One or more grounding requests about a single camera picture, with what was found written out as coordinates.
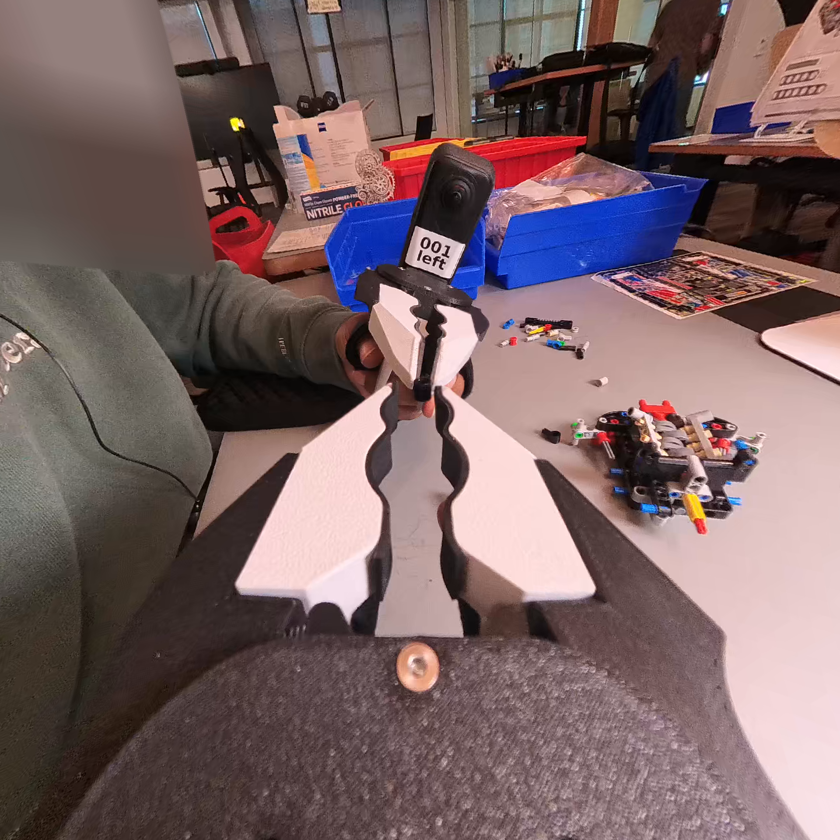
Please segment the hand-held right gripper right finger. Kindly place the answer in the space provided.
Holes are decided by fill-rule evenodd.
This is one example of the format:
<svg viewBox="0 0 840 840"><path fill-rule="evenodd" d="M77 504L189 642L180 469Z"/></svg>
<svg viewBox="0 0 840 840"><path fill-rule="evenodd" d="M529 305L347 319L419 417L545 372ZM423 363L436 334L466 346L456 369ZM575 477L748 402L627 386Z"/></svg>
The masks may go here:
<svg viewBox="0 0 840 840"><path fill-rule="evenodd" d="M447 387L435 391L441 469L452 492L441 509L448 592L480 617L537 602L579 602L595 582L539 461Z"/></svg>

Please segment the person's left forearm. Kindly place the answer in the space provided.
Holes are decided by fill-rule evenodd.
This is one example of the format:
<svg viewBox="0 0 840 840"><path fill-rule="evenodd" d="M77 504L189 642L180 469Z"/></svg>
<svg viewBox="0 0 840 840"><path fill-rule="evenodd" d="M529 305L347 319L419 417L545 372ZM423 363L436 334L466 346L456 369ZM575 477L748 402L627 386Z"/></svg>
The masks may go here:
<svg viewBox="0 0 840 840"><path fill-rule="evenodd" d="M356 391L338 343L351 310L218 261L201 275L106 270L183 376L253 371Z"/></svg>

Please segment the colourful lego instruction sheet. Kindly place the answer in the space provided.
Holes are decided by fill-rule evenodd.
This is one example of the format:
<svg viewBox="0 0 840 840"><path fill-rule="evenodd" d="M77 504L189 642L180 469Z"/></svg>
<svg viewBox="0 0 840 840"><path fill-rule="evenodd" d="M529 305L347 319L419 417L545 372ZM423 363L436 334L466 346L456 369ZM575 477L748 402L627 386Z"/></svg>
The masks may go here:
<svg viewBox="0 0 840 840"><path fill-rule="evenodd" d="M801 275L707 251L607 269L592 279L677 320L813 283Z"/></svg>

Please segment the red plastic bin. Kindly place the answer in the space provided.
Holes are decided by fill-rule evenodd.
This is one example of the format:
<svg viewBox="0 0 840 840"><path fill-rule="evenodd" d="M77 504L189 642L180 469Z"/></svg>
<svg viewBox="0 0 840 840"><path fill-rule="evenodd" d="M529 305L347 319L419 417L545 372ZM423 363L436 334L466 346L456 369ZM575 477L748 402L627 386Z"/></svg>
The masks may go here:
<svg viewBox="0 0 840 840"><path fill-rule="evenodd" d="M515 139L435 139L381 148L384 165L394 174L395 200L415 198L424 182L431 153L450 143L493 164L496 188L516 186L552 166L576 156L583 136L530 136Z"/></svg>

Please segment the gear print sheet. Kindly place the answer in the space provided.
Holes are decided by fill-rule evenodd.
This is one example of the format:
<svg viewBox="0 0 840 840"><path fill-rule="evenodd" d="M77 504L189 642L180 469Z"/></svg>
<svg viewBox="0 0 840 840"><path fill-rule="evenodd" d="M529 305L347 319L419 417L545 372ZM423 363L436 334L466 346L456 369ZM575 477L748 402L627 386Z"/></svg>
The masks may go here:
<svg viewBox="0 0 840 840"><path fill-rule="evenodd" d="M362 205L388 203L394 199L395 177L384 163L382 153L376 149L365 149L355 156L356 192Z"/></svg>

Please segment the small blue plastic bin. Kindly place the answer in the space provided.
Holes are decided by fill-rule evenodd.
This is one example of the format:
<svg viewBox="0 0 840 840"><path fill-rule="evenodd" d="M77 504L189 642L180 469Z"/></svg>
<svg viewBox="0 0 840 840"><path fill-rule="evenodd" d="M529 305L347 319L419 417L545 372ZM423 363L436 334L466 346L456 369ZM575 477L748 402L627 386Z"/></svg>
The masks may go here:
<svg viewBox="0 0 840 840"><path fill-rule="evenodd" d="M409 198L353 207L342 215L324 248L340 304L353 312L367 312L368 308L355 299L357 279L368 269L398 264L416 204L416 198ZM452 285L476 298L485 274L486 226L481 220Z"/></svg>

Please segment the wooden edged side desk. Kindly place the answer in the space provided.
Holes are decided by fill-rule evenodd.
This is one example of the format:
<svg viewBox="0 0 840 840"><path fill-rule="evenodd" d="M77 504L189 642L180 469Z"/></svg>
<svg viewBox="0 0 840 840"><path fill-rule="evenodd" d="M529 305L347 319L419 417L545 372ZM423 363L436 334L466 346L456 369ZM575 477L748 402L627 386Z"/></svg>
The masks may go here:
<svg viewBox="0 0 840 840"><path fill-rule="evenodd" d="M284 210L262 255L267 277L320 270L328 265L325 247L341 217L308 220L304 213Z"/></svg>

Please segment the black keyboard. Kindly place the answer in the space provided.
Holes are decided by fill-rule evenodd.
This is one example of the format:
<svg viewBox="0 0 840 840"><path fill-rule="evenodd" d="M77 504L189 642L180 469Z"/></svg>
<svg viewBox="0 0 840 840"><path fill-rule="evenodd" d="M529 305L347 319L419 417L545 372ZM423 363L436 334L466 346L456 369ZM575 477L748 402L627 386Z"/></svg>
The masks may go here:
<svg viewBox="0 0 840 840"><path fill-rule="evenodd" d="M252 371L221 371L196 387L198 416L209 431L221 433L331 424L363 400L336 385Z"/></svg>

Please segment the white open carton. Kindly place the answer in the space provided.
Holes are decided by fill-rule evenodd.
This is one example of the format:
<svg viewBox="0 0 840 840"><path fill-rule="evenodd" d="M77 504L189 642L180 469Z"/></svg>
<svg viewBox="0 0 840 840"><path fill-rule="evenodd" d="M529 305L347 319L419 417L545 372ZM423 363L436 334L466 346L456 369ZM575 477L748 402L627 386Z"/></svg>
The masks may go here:
<svg viewBox="0 0 840 840"><path fill-rule="evenodd" d="M309 118L281 105L274 112L280 158L295 195L360 180L355 160L369 148L370 135L359 101Z"/></svg>

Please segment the large blue plastic bin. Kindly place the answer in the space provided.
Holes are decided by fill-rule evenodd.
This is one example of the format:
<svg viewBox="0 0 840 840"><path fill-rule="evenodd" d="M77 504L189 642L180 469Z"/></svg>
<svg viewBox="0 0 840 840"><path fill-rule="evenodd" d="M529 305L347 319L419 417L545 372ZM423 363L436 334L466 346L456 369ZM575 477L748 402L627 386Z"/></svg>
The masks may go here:
<svg viewBox="0 0 840 840"><path fill-rule="evenodd" d="M512 217L486 240L486 279L518 289L672 256L707 181L646 172L652 188Z"/></svg>

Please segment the dark wooden desk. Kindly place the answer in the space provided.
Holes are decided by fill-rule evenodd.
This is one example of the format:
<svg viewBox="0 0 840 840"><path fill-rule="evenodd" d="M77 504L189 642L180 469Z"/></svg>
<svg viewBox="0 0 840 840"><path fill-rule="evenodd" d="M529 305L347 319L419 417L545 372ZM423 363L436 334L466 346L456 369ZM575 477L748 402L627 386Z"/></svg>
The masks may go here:
<svg viewBox="0 0 840 840"><path fill-rule="evenodd" d="M518 136L525 138L533 135L534 111L537 102L543 100L546 88L580 86L581 94L574 134L580 137L585 135L585 145L590 147L603 142L606 136L611 82L624 78L630 69L643 63L643 61L607 62L600 65L555 70L511 81L503 87L487 91L486 94L495 98L519 101Z"/></svg>

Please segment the blue cloth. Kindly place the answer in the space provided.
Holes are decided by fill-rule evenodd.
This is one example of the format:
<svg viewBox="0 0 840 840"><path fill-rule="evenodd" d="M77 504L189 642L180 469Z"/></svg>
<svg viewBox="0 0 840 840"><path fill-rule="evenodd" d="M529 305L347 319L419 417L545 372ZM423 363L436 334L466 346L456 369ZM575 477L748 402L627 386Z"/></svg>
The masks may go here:
<svg viewBox="0 0 840 840"><path fill-rule="evenodd" d="M675 57L667 69L646 87L638 104L637 136L635 141L635 169L649 172L655 164L651 162L651 144L673 138L677 131L677 99L679 89L680 58Z"/></svg>

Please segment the brown topped desk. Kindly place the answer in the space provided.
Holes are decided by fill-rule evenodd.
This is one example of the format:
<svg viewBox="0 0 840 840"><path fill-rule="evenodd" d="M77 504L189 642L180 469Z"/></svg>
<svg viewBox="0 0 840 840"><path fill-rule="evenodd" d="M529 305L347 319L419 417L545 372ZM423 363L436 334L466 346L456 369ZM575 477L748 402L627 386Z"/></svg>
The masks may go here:
<svg viewBox="0 0 840 840"><path fill-rule="evenodd" d="M743 183L838 201L839 163L813 133L715 134L652 143L654 154L689 157L711 182Z"/></svg>

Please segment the white rounded board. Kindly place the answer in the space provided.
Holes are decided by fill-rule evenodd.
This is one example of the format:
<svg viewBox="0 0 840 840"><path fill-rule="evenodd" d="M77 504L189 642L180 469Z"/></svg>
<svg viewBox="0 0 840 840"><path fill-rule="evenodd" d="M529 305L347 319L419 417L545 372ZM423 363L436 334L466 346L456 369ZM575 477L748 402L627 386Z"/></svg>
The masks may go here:
<svg viewBox="0 0 840 840"><path fill-rule="evenodd" d="M839 383L839 311L761 332L762 346Z"/></svg>

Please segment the white printed booklet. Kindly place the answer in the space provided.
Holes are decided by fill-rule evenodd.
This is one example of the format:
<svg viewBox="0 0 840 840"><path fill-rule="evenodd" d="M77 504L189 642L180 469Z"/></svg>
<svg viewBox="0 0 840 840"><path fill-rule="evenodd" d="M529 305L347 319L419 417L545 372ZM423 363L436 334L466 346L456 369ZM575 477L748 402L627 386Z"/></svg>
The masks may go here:
<svg viewBox="0 0 840 840"><path fill-rule="evenodd" d="M839 2L818 1L752 106L753 127L839 120Z"/></svg>

